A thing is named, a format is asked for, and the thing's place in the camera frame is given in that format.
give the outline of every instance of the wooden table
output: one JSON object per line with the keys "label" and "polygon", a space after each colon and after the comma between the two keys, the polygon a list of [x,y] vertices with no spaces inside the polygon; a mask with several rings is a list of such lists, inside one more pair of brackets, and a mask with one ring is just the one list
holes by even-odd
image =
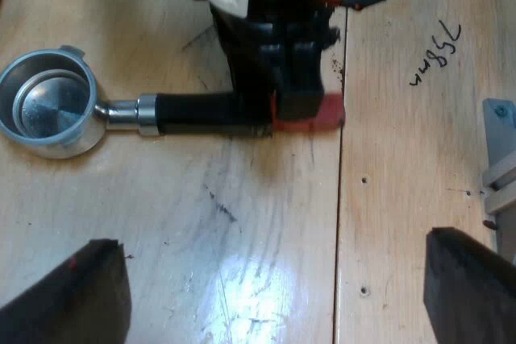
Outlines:
{"label": "wooden table", "polygon": [[[435,342],[424,237],[456,226],[492,246],[481,101],[516,99],[513,2],[338,10],[347,34],[322,73],[339,90],[345,67],[342,144],[338,131],[109,135],[51,161],[0,139],[0,304],[89,239],[117,238],[132,257],[129,343]],[[439,20],[454,37],[461,25],[454,54],[432,42],[450,40]],[[113,99],[229,89],[210,26],[190,0],[2,0],[0,64],[72,44]],[[447,66],[430,60],[411,86],[427,50]]]}

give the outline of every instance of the black marker writing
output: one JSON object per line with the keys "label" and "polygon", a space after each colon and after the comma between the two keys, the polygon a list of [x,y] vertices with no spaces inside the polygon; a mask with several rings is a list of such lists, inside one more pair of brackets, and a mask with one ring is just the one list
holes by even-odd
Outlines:
{"label": "black marker writing", "polygon": [[430,68],[430,62],[428,62],[427,60],[425,60],[424,64],[425,64],[425,68],[418,68],[418,70],[419,70],[419,72],[420,72],[421,74],[426,73],[426,72],[427,72],[427,70]]}
{"label": "black marker writing", "polygon": [[443,29],[446,31],[447,35],[450,37],[450,39],[453,42],[456,42],[460,38],[460,33],[462,32],[462,26],[459,24],[459,32],[457,33],[457,36],[453,38],[451,32],[447,29],[447,27],[444,25],[442,20],[439,20],[439,23],[441,23],[441,26],[443,26]]}
{"label": "black marker writing", "polygon": [[439,66],[441,68],[443,68],[444,66],[446,66],[448,64],[448,61],[446,60],[446,58],[444,58],[443,56],[437,56],[430,50],[427,50],[427,58],[429,60],[437,60],[437,62],[439,63]]}
{"label": "black marker writing", "polygon": [[452,45],[452,44],[449,44],[448,42],[443,42],[443,45],[442,46],[439,46],[439,44],[437,43],[437,40],[435,39],[434,36],[432,36],[432,40],[434,41],[434,45],[439,49],[439,50],[443,50],[446,46],[448,46],[449,48],[451,48],[451,53],[450,54],[455,54],[455,52],[457,51],[455,46]]}
{"label": "black marker writing", "polygon": [[[444,32],[446,32],[446,35],[452,42],[456,42],[460,38],[460,34],[462,34],[462,26],[459,24],[459,30],[457,34],[454,36],[451,34],[450,30],[448,30],[448,27],[444,24],[442,20],[439,20],[439,24],[444,29]],[[435,38],[435,35],[432,36],[432,42],[434,43],[435,47],[438,50],[444,50],[445,48],[450,49],[450,55],[455,54],[457,51],[457,48],[455,44],[451,44],[450,42],[443,41],[441,44],[437,42],[437,39]],[[409,82],[410,86],[417,86],[422,82],[422,75],[424,75],[429,68],[431,68],[431,61],[435,61],[439,64],[440,68],[444,68],[448,65],[448,60],[445,56],[441,56],[433,52],[432,50],[426,50],[425,55],[427,58],[423,58],[423,66],[421,68],[418,68],[419,75],[416,73],[414,82]]]}
{"label": "black marker writing", "polygon": [[419,85],[419,82],[422,82],[422,79],[419,76],[419,74],[416,73],[415,76],[416,76],[416,82],[415,83],[409,82],[410,86],[417,86],[417,85]]}

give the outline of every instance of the red dot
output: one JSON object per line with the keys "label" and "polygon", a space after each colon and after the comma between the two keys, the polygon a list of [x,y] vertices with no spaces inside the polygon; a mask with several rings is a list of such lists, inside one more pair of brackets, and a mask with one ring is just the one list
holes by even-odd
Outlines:
{"label": "red dot", "polygon": [[75,255],[72,255],[72,258],[70,258],[68,269],[70,269],[71,271],[77,270],[77,258],[75,258]]}

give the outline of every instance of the metal filter basket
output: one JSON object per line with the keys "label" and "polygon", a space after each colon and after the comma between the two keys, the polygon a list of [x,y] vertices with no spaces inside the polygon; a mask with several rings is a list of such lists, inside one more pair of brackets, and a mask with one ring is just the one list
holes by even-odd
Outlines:
{"label": "metal filter basket", "polygon": [[0,130],[52,158],[90,149],[106,125],[94,114],[97,83],[74,48],[21,56],[0,76]]}

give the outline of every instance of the black handle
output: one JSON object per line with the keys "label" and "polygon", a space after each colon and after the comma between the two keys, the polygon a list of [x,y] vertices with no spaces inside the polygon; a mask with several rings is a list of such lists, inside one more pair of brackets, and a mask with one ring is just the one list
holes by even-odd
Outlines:
{"label": "black handle", "polygon": [[270,100],[237,93],[158,94],[156,121],[162,135],[222,133],[264,137],[272,133]]}

